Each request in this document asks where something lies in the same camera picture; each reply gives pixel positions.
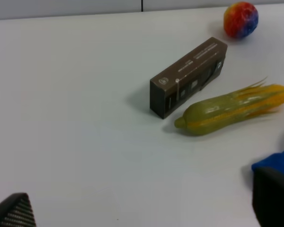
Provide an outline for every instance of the blue cloth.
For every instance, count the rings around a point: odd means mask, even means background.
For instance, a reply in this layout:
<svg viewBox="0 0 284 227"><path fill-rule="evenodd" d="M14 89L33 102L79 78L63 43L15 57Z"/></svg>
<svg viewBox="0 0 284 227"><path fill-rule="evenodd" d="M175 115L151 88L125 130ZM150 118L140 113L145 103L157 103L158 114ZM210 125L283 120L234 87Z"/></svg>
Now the blue cloth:
<svg viewBox="0 0 284 227"><path fill-rule="evenodd" d="M284 151L282 153L273 154L253 164L251 169L255 171L258 167L271 167L284 174Z"/></svg>

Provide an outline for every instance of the black mesh object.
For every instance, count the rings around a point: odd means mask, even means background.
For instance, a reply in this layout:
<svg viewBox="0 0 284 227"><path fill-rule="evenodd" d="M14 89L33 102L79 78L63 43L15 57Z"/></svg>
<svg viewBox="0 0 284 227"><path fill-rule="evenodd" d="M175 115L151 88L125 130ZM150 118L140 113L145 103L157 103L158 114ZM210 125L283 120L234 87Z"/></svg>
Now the black mesh object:
<svg viewBox="0 0 284 227"><path fill-rule="evenodd" d="M284 174L271 167L256 168L252 205L261 227L284 227Z"/></svg>
<svg viewBox="0 0 284 227"><path fill-rule="evenodd" d="M0 227L36 227L26 193L15 193L0 203Z"/></svg>

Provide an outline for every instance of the colorful ball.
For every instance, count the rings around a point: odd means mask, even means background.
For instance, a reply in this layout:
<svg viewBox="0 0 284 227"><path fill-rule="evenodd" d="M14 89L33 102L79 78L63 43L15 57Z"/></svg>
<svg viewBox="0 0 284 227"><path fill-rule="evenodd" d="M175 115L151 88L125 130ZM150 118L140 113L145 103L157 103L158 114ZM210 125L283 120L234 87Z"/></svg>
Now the colorful ball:
<svg viewBox="0 0 284 227"><path fill-rule="evenodd" d="M241 39L251 34L257 27L259 15L254 5L238 2L224 13L224 30L232 38Z"/></svg>

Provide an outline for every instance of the corn tassel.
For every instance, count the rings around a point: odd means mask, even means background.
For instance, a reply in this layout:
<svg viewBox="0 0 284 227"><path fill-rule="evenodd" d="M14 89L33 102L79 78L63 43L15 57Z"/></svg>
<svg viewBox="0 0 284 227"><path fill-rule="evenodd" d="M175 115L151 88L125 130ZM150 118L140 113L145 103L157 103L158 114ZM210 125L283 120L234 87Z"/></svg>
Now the corn tassel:
<svg viewBox="0 0 284 227"><path fill-rule="evenodd" d="M284 103L284 86L263 84L260 81L223 96L194 103L175 120L175 127L187 129L193 135L205 135L233 123L274 113L271 110Z"/></svg>

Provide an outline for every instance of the cardboard box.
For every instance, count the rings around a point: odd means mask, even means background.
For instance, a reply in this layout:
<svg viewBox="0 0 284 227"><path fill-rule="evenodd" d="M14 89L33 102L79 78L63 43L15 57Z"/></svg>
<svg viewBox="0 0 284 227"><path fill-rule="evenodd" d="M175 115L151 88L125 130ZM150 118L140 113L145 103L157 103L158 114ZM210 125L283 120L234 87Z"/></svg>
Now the cardboard box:
<svg viewBox="0 0 284 227"><path fill-rule="evenodd" d="M162 119L219 76L227 45L210 38L150 80L150 108Z"/></svg>

